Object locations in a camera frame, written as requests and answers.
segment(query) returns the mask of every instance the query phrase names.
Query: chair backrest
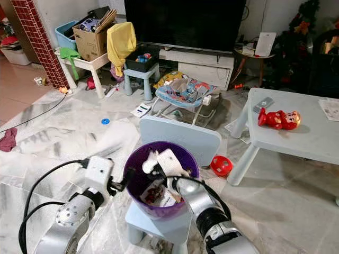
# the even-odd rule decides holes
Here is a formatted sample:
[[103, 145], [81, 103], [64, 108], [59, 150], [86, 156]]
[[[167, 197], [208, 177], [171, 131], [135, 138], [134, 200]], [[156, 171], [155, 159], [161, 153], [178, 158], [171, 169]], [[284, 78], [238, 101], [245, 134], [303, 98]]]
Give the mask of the chair backrest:
[[221, 135], [216, 131], [154, 116], [140, 120], [140, 132], [143, 144], [154, 141], [178, 144], [193, 154], [202, 167], [211, 163], [221, 144]]

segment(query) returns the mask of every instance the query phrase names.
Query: television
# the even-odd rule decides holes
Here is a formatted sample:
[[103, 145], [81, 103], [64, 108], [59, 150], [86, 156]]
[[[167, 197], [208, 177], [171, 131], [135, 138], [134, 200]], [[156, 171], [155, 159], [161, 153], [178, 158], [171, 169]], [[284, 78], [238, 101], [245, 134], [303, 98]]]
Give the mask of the television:
[[139, 42], [231, 52], [246, 0], [124, 0]]

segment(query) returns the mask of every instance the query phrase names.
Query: cable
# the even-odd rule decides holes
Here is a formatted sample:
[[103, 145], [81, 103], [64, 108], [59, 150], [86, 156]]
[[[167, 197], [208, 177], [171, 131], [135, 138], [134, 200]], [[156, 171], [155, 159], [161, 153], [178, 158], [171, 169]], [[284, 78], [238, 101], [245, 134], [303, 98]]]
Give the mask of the cable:
[[231, 221], [232, 220], [232, 217], [231, 217], [231, 211], [230, 209], [228, 208], [228, 206], [225, 204], [225, 202], [219, 197], [219, 195], [210, 187], [208, 186], [205, 182], [202, 182], [202, 181], [199, 181], [199, 180], [196, 180], [194, 178], [191, 178], [191, 177], [186, 177], [186, 176], [167, 176], [167, 178], [182, 178], [182, 179], [187, 179], [187, 180], [190, 180], [192, 182], [196, 182], [196, 183], [199, 183], [201, 184], [202, 186], [205, 187], [205, 189], [207, 190], [207, 192], [209, 194], [211, 194], [212, 197], [214, 197], [221, 205], [222, 209], [224, 210], [224, 213], [226, 215], [226, 217], [229, 218], [229, 220]]
[[248, 16], [249, 16], [249, 8], [247, 7], [247, 5], [245, 5], [245, 10], [247, 10], [246, 11], [246, 16], [242, 19], [242, 21], [246, 20], [248, 18]]
[[[47, 173], [45, 173], [43, 176], [41, 176], [32, 186], [30, 192], [28, 193], [28, 197], [27, 197], [27, 200], [26, 200], [26, 204], [25, 204], [25, 210], [24, 210], [24, 213], [23, 213], [23, 217], [24, 217], [24, 220], [25, 218], [27, 217], [27, 214], [28, 214], [28, 208], [29, 208], [29, 205], [30, 205], [30, 200], [31, 200], [31, 197], [32, 197], [32, 194], [33, 194], [33, 191], [35, 189], [35, 187], [46, 177], [48, 176], [50, 173], [54, 172], [55, 170], [65, 166], [65, 165], [68, 165], [68, 164], [72, 164], [72, 163], [80, 163], [80, 164], [85, 164], [85, 163], [88, 163], [88, 159], [84, 159], [84, 160], [71, 160], [71, 161], [68, 161], [68, 162], [65, 162], [63, 164], [60, 164], [59, 166], [56, 166], [55, 168], [51, 169], [50, 171], [48, 171]], [[23, 226], [23, 233], [22, 233], [22, 242], [24, 244], [24, 250], [26, 250], [27, 252], [27, 245], [26, 245], [26, 226], [24, 225]]]
[[263, 23], [264, 23], [265, 14], [266, 14], [267, 2], [268, 2], [268, 0], [265, 1], [264, 11], [263, 11], [263, 18], [261, 19], [260, 32], [263, 31]]
[[34, 208], [27, 216], [25, 216], [25, 218], [23, 219], [20, 228], [19, 228], [19, 245], [21, 248], [21, 251], [23, 254], [27, 254], [27, 246], [26, 243], [23, 242], [23, 237], [24, 237], [24, 232], [26, 229], [26, 223], [27, 220], [33, 215], [33, 213], [35, 213], [38, 209], [42, 208], [43, 206], [46, 205], [63, 205], [63, 202], [46, 202], [43, 204], [38, 205], [36, 208]]
[[50, 108], [49, 110], [47, 110], [47, 111], [45, 111], [45, 112], [42, 112], [41, 114], [39, 114], [39, 115], [37, 115], [37, 116], [35, 116], [35, 117], [31, 118], [31, 119], [28, 119], [27, 121], [24, 121], [23, 123], [19, 123], [19, 124], [17, 124], [16, 126], [10, 127], [10, 128], [8, 128], [8, 129], [6, 129], [6, 130], [4, 130], [4, 131], [0, 131], [0, 133], [5, 132], [5, 131], [7, 131], [7, 130], [9, 130], [9, 129], [11, 129], [11, 128], [18, 127], [18, 126], [20, 126], [20, 125], [22, 125], [22, 124], [24, 124], [24, 123], [28, 123], [29, 121], [31, 121], [31, 120], [33, 120], [33, 119], [39, 117], [40, 115], [46, 114], [47, 112], [51, 111], [53, 108], [55, 108], [56, 106], [58, 106], [58, 105], [65, 99], [66, 95], [67, 95], [67, 93], [66, 93], [65, 96], [61, 99], [60, 102], [58, 102], [55, 106], [53, 106], [53, 107]]

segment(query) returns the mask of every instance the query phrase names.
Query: white side table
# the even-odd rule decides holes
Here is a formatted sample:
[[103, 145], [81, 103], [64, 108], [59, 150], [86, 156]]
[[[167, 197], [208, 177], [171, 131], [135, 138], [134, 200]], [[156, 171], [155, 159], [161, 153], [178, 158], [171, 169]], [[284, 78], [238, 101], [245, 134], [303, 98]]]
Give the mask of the white side table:
[[[266, 97], [274, 100], [267, 112], [298, 111], [300, 126], [292, 131], [258, 126], [258, 114], [253, 107]], [[227, 182], [239, 185], [259, 148], [339, 165], [339, 122], [327, 119], [318, 103], [319, 99], [322, 97], [252, 88], [231, 133], [232, 137], [239, 138], [248, 121], [252, 143], [231, 171]]]
[[[66, 65], [71, 65], [70, 61], [67, 59], [62, 59], [60, 56], [60, 52], [59, 52], [59, 48], [56, 48], [56, 51], [54, 52], [54, 54], [57, 56], [60, 65], [64, 71], [64, 74], [66, 76], [67, 82], [69, 84], [69, 87], [71, 89], [75, 89], [77, 88], [72, 75], [69, 73], [69, 70], [67, 68]], [[98, 70], [99, 68], [101, 68], [102, 66], [104, 66], [106, 63], [109, 62], [109, 59], [107, 57], [107, 53], [103, 54], [102, 56], [99, 56], [98, 58], [94, 59], [93, 61], [86, 61], [86, 60], [82, 60], [82, 59], [78, 59], [75, 58], [74, 59], [74, 65], [78, 68], [81, 69], [85, 69], [85, 70], [90, 70], [92, 73], [92, 77], [94, 80], [94, 84], [95, 84], [95, 89], [97, 92], [97, 96], [99, 97], [99, 99], [102, 99], [104, 97], [104, 92], [102, 90], [102, 86], [101, 86], [101, 82], [100, 79], [96, 73], [96, 70]]]
[[156, 235], [173, 243], [172, 254], [188, 254], [187, 239], [189, 236], [192, 216], [187, 207], [178, 214], [162, 220], [151, 220], [137, 204], [132, 201], [125, 216], [128, 224], [128, 240], [132, 244], [140, 242], [145, 233]]
[[149, 78], [154, 74], [156, 81], [160, 79], [159, 64], [153, 65], [148, 72], [141, 72], [137, 70], [126, 69], [123, 71], [125, 74], [124, 91], [126, 95], [132, 94], [131, 81], [129, 77], [142, 78], [144, 80], [144, 97], [146, 101], [152, 100], [152, 93], [150, 91]]

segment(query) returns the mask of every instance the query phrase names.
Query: purple plastic container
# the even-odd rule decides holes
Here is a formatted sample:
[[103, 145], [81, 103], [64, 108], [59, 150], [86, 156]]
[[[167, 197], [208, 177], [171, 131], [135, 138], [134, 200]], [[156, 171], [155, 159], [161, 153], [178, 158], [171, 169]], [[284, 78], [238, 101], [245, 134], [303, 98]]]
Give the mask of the purple plastic container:
[[173, 151], [184, 170], [190, 170], [191, 176], [193, 177], [199, 176], [199, 168], [194, 157], [185, 148], [178, 146], [177, 144], [164, 141], [152, 142], [143, 145], [130, 155], [124, 167], [124, 174], [129, 167], [135, 168], [135, 176], [127, 186], [127, 191], [136, 204], [149, 214], [149, 217], [153, 220], [170, 217], [177, 213], [184, 205], [184, 202], [182, 202], [168, 207], [155, 207], [145, 204], [139, 197], [152, 182], [143, 172], [142, 164], [147, 160], [150, 151], [157, 150], [160, 153], [165, 151], [167, 148], [170, 148]]

